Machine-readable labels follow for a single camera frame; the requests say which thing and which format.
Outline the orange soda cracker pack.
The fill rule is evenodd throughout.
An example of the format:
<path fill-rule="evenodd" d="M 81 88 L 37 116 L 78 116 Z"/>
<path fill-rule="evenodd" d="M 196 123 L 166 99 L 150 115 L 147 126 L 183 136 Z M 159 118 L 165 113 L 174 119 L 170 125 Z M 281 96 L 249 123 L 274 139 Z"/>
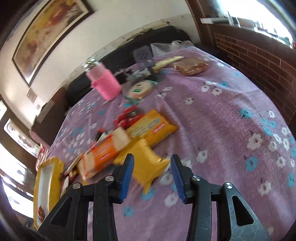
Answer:
<path fill-rule="evenodd" d="M 87 150 L 77 164 L 83 181 L 86 181 L 109 166 L 130 143 L 130 137 L 122 127 L 97 141 Z"/>

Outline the small red candy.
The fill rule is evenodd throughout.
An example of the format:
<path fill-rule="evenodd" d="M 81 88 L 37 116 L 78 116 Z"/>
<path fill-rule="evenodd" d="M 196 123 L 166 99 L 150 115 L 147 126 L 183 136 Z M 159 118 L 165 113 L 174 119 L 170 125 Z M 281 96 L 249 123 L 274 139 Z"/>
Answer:
<path fill-rule="evenodd" d="M 122 127 L 127 130 L 143 116 L 143 113 L 135 105 L 133 105 L 119 114 L 113 123 L 115 128 Z"/>

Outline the brown wrapped bread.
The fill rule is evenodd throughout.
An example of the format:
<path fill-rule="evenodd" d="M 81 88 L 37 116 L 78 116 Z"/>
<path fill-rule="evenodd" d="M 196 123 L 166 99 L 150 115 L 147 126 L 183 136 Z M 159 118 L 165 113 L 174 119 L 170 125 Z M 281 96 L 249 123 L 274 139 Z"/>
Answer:
<path fill-rule="evenodd" d="M 204 72 L 208 64 L 201 59 L 185 58 L 174 63 L 173 68 L 185 76 L 193 76 Z"/>

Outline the black sofa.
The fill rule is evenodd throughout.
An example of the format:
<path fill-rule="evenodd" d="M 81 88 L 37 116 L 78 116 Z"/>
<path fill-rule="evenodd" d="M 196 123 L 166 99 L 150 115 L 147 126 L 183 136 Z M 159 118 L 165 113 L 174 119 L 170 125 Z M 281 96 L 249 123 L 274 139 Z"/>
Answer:
<path fill-rule="evenodd" d="M 186 41 L 189 39 L 190 37 L 185 31 L 173 26 L 162 27 L 156 30 L 149 29 L 100 58 L 99 61 L 112 73 L 115 73 L 120 69 L 125 69 L 135 64 L 132 54 L 135 49 L 143 46 L 149 47 L 152 43 L 171 43 L 174 40 Z M 81 73 L 67 87 L 66 98 L 68 105 L 74 106 L 91 90 L 91 82 L 84 70 L 81 70 Z"/>

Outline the red black candy wrapper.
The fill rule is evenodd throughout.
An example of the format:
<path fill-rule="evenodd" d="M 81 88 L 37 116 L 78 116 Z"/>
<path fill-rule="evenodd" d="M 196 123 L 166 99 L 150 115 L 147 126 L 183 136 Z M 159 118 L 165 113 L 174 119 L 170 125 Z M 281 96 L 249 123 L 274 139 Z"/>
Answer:
<path fill-rule="evenodd" d="M 95 141 L 103 140 L 108 135 L 110 135 L 112 132 L 113 132 L 113 129 L 110 129 L 110 130 L 99 129 L 96 133 Z"/>

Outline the framed painting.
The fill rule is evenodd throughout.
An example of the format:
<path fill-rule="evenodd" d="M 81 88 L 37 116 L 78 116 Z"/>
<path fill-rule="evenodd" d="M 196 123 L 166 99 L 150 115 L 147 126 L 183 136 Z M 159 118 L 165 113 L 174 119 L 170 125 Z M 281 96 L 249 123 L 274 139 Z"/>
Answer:
<path fill-rule="evenodd" d="M 47 1 L 22 35 L 12 61 L 27 86 L 63 38 L 94 13 L 88 1 Z"/>

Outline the clear bag dark contents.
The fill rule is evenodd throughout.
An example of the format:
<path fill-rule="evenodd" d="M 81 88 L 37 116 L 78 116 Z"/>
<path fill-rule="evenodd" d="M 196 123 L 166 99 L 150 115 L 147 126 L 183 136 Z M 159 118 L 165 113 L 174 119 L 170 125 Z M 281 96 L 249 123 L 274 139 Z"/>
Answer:
<path fill-rule="evenodd" d="M 129 83 L 137 83 L 147 79 L 150 76 L 152 76 L 152 73 L 147 68 L 144 68 L 143 70 L 137 70 L 128 75 L 126 80 Z"/>

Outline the long beige wafer packet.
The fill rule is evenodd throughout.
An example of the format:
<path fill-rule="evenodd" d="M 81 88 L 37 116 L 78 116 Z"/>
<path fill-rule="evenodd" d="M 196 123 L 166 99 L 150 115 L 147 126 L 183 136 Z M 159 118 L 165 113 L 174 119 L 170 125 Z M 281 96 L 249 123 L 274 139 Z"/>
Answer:
<path fill-rule="evenodd" d="M 82 157 L 83 157 L 82 153 L 78 155 L 78 157 L 71 163 L 71 165 L 65 171 L 66 175 L 69 175 L 69 173 L 73 170 L 73 168 L 77 165 L 77 163 L 82 159 Z"/>

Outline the yellow biscuit pack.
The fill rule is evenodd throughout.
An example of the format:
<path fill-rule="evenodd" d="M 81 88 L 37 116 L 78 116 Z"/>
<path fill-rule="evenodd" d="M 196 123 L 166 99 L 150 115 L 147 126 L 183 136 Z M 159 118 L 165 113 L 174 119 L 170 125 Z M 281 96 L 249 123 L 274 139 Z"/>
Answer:
<path fill-rule="evenodd" d="M 154 147 L 177 129 L 178 126 L 172 125 L 158 111 L 152 109 L 126 132 L 131 138 L 143 138 L 150 147 Z"/>

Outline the plain yellow snack pack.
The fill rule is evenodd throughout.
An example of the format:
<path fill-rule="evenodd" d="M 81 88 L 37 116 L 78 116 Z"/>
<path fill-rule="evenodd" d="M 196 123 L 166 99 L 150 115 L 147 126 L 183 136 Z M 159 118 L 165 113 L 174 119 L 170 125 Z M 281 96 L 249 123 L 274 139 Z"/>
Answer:
<path fill-rule="evenodd" d="M 159 177 L 170 160 L 154 153 L 144 138 L 134 138 L 119 153 L 113 161 L 115 165 L 122 165 L 128 154 L 134 156 L 133 178 L 143 187 L 144 194 L 149 192 L 153 180 Z"/>

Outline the pink knitted thermos bottle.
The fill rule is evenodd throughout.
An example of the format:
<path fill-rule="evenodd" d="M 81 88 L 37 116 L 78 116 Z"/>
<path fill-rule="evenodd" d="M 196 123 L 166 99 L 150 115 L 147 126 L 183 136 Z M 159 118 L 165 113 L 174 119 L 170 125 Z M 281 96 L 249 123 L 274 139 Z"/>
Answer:
<path fill-rule="evenodd" d="M 86 76 L 91 81 L 91 87 L 96 89 L 105 100 L 113 100 L 120 94 L 120 83 L 102 62 L 90 57 L 83 67 Z"/>

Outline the yellow cardboard tray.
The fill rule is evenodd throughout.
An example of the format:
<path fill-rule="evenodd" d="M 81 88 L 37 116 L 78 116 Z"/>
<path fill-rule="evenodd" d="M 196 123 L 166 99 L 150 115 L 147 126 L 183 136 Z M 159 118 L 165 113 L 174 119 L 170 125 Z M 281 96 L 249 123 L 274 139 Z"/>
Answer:
<path fill-rule="evenodd" d="M 51 157 L 39 166 L 36 175 L 33 197 L 33 219 L 36 229 L 42 224 L 38 218 L 38 208 L 41 207 L 45 218 L 60 200 L 60 174 L 64 170 L 64 162 L 57 157 Z"/>

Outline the round green label cake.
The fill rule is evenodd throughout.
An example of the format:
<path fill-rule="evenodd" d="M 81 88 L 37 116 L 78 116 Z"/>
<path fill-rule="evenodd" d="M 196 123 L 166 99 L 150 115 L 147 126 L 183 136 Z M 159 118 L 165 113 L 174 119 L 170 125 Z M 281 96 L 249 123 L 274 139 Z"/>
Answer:
<path fill-rule="evenodd" d="M 152 91 L 154 85 L 149 80 L 144 80 L 133 84 L 129 87 L 125 98 L 128 100 L 140 100 L 148 96 Z"/>

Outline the purple floral tablecloth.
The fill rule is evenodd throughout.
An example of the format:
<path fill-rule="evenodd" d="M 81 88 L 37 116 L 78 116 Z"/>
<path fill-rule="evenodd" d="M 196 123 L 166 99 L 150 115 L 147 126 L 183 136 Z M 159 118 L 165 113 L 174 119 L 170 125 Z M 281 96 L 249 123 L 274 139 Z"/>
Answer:
<path fill-rule="evenodd" d="M 267 230 L 281 240 L 295 222 L 295 137 L 273 102 L 243 73 L 195 47 L 167 56 L 206 60 L 188 77 L 164 69 L 163 81 L 138 105 L 155 109 L 178 130 L 154 147 L 210 183 L 234 184 Z M 123 95 L 106 102 L 94 89 L 67 114 L 49 151 L 65 164 L 89 149 L 95 132 L 110 130 L 127 107 Z M 119 240 L 186 240 L 191 206 L 179 199 L 170 167 L 148 194 L 132 180 L 114 205 Z"/>

